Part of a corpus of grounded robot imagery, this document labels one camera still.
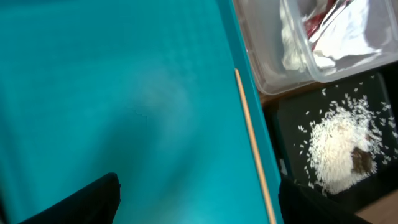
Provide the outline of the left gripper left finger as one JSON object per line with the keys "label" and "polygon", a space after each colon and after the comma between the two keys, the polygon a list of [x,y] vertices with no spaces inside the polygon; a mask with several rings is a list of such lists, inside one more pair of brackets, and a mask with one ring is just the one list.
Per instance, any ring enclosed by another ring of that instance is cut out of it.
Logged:
{"label": "left gripper left finger", "polygon": [[110,172],[22,224],[112,224],[120,201],[121,184]]}

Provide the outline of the foil wrapper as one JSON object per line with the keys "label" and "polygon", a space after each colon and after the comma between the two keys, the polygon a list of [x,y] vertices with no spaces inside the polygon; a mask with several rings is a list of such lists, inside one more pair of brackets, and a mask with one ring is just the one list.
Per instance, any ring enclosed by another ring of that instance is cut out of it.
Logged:
{"label": "foil wrapper", "polygon": [[309,42],[314,44],[326,28],[352,3],[352,0],[317,1],[313,12],[303,18]]}

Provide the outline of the wooden chopstick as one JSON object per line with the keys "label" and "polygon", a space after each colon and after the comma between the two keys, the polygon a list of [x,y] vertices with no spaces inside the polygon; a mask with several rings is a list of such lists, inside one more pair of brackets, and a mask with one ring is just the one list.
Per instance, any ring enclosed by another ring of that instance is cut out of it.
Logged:
{"label": "wooden chopstick", "polygon": [[251,114],[250,114],[250,111],[249,111],[246,95],[245,95],[245,92],[244,92],[243,83],[241,81],[241,76],[240,76],[239,70],[237,68],[234,69],[234,74],[235,74],[237,85],[238,85],[238,90],[239,90],[239,95],[240,95],[240,99],[241,99],[241,104],[242,104],[242,107],[243,107],[244,118],[245,118],[245,121],[246,121],[246,127],[247,127],[247,131],[248,131],[248,135],[249,135],[249,140],[250,140],[250,143],[251,143],[252,154],[254,156],[254,163],[255,163],[255,166],[256,166],[257,175],[258,175],[258,178],[259,178],[259,183],[260,183],[261,190],[262,190],[263,200],[264,200],[265,205],[266,205],[266,210],[267,210],[267,216],[268,216],[268,219],[269,219],[269,223],[270,224],[277,224],[277,219],[275,217],[271,196],[270,196],[269,189],[268,189],[268,186],[267,186],[266,175],[264,173],[264,168],[263,168],[263,165],[262,165],[261,156],[260,156],[260,153],[259,153],[259,148],[258,148],[257,141],[256,141],[256,135],[255,135],[254,128],[253,128],[253,125],[252,125]]}

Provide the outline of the brown food chunk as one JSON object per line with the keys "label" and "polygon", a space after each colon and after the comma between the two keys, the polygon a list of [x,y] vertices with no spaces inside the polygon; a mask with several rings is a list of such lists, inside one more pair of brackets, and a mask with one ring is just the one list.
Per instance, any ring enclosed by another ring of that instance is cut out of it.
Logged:
{"label": "brown food chunk", "polygon": [[370,174],[373,166],[372,156],[369,152],[355,147],[351,153],[353,161],[352,171],[357,174]]}

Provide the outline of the white rice leftovers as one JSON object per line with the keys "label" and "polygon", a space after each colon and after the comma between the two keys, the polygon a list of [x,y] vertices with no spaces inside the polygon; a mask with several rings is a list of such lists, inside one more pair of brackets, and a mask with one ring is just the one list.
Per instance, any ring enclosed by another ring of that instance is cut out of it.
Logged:
{"label": "white rice leftovers", "polygon": [[[331,111],[310,127],[308,151],[304,155],[309,166],[305,170],[313,170],[316,177],[316,181],[308,185],[319,187],[323,193],[340,193],[375,174],[376,156],[382,152],[378,146],[381,138],[369,128],[374,112],[369,109],[367,98],[345,96],[344,100],[346,106],[333,101]],[[371,154],[370,174],[352,171],[351,153],[355,147]]]}

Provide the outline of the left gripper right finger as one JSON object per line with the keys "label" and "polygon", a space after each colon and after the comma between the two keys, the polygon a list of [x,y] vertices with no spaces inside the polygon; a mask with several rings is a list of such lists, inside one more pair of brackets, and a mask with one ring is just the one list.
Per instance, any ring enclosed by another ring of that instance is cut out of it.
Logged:
{"label": "left gripper right finger", "polygon": [[279,186],[280,212],[285,224],[368,224],[314,189],[283,176]]}

